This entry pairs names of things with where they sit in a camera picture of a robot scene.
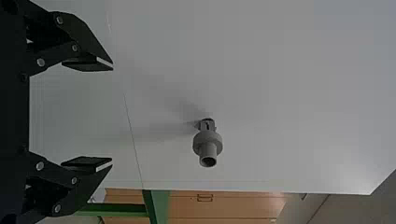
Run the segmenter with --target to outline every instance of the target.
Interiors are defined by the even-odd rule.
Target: bolt
[[[77,184],[77,178],[76,178],[76,177],[73,177],[73,179],[72,179],[72,185],[75,185],[75,184]]]
[[[37,59],[37,64],[40,67],[44,67],[44,65],[46,65],[46,61],[44,61],[44,59],[42,59],[42,58],[39,58],[39,59]]]
[[[53,210],[55,211],[55,213],[59,213],[61,211],[61,208],[62,208],[61,205],[58,204],[55,206],[55,208]]]
[[[37,169],[37,171],[41,171],[42,169],[44,169],[44,162],[39,162],[35,165],[35,168]]]
[[[19,151],[20,151],[20,153],[25,153],[25,152],[27,152],[27,146],[25,145],[25,144],[23,144],[23,145],[20,145],[20,148],[19,148]]]
[[[62,17],[56,17],[56,22],[60,25],[64,24],[64,19]]]
[[[21,82],[26,83],[29,77],[27,76],[26,73],[21,74]]]
[[[72,50],[73,50],[74,52],[77,52],[77,51],[78,51],[78,46],[77,46],[77,45],[73,45],[73,46],[72,46]]]

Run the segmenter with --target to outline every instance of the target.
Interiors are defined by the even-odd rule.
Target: robotic arm
[[[82,208],[111,169],[110,158],[57,165],[29,151],[29,77],[61,63],[111,71],[112,60],[78,17],[29,0],[0,0],[0,224],[37,223]]]

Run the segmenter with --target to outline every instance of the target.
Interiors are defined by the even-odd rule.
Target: pipe fitting
[[[218,155],[223,150],[222,138],[215,132],[213,119],[203,119],[198,123],[200,132],[194,136],[192,149],[199,156],[203,167],[213,167],[218,162]]]

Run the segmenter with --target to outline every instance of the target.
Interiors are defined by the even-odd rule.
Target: green metal frame
[[[149,217],[151,224],[166,224],[169,190],[142,190],[145,204],[88,203],[75,213],[90,217]]]
[[[169,190],[143,190],[146,208],[151,224],[168,222]]]
[[[75,213],[85,217],[148,217],[144,204],[131,203],[88,203]]]

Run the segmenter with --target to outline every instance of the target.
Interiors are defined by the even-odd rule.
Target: wooden cabinet
[[[108,189],[108,203],[144,203],[140,190]],[[280,193],[173,191],[169,224],[270,224],[286,202]],[[106,224],[149,224],[148,218],[107,218]]]

